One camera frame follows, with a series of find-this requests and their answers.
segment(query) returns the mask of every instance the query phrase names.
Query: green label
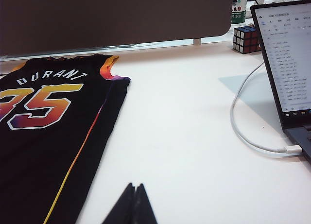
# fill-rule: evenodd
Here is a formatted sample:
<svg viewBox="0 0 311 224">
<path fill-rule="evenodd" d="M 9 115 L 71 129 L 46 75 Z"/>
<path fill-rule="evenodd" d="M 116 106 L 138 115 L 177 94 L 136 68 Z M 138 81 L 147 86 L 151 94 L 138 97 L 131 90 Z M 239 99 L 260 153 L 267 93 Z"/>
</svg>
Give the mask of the green label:
<svg viewBox="0 0 311 224">
<path fill-rule="evenodd" d="M 232 24 L 239 24 L 245 22 L 246 11 L 232 13 Z"/>
</svg>

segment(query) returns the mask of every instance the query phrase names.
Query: laptop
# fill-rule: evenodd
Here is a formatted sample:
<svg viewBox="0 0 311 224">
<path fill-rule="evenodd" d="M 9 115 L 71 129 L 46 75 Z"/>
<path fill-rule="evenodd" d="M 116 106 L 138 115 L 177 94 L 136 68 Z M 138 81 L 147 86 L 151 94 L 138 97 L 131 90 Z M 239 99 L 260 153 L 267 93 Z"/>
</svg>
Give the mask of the laptop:
<svg viewBox="0 0 311 224">
<path fill-rule="evenodd" d="M 251 12 L 283 132 L 311 163 L 311 0 Z"/>
</svg>

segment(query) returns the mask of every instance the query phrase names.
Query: white desk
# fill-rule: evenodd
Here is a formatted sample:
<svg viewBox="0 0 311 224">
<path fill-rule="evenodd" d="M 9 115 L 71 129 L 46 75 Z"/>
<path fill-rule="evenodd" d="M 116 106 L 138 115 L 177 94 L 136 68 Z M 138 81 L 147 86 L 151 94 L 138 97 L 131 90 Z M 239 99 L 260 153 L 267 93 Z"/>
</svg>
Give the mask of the white desk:
<svg viewBox="0 0 311 224">
<path fill-rule="evenodd" d="M 309 224 L 311 166 L 250 149 L 229 120 L 233 90 L 263 61 L 232 42 L 119 52 L 132 79 L 78 224 L 100 224 L 126 185 L 143 183 L 159 224 Z M 265 70 L 245 88 L 237 124 L 253 141 L 283 139 Z"/>
</svg>

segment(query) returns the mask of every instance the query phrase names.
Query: basketball jersey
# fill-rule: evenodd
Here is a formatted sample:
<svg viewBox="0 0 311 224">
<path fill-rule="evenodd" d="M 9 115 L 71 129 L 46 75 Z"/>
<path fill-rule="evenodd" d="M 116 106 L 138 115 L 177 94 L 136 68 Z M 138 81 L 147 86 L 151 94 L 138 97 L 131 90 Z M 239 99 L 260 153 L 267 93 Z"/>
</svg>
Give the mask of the basketball jersey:
<svg viewBox="0 0 311 224">
<path fill-rule="evenodd" d="M 75 223 L 130 83 L 117 58 L 31 59 L 0 80 L 1 223 Z"/>
</svg>

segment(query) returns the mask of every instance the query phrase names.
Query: charging cable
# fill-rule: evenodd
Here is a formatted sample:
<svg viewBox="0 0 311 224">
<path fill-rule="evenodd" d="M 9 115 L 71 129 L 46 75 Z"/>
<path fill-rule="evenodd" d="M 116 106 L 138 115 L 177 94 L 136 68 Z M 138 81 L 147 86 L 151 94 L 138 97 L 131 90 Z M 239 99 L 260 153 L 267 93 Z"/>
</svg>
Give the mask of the charging cable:
<svg viewBox="0 0 311 224">
<path fill-rule="evenodd" d="M 292 146 L 285 146 L 283 148 L 279 148 L 279 149 L 271 149 L 271 148 L 268 148 L 268 147 L 265 147 L 265 146 L 261 146 L 261 145 L 258 145 L 254 142 L 252 142 L 251 140 L 249 140 L 238 128 L 237 124 L 235 123 L 235 119 L 234 119 L 234 107 L 235 107 L 235 104 L 240 96 L 240 93 L 241 93 L 241 90 L 243 89 L 245 83 L 247 82 L 248 78 L 255 72 L 257 71 L 262 65 L 264 64 L 264 62 L 262 62 L 259 66 L 257 66 L 247 77 L 246 79 L 243 81 L 242 85 L 240 86 L 232 104 L 231 104 L 231 107 L 230 107 L 230 121 L 231 121 L 231 125 L 232 125 L 232 128 L 234 130 L 234 132 L 242 139 L 244 140 L 245 142 L 247 142 L 248 144 L 258 148 L 258 149 L 261 149 L 261 150 L 264 150 L 264 151 L 267 151 L 267 152 L 272 152 L 272 153 L 286 153 L 288 154 L 288 156 L 291 156 L 291 154 L 301 154 L 302 153 L 302 148 L 299 146 L 299 145 L 292 145 Z"/>
</svg>

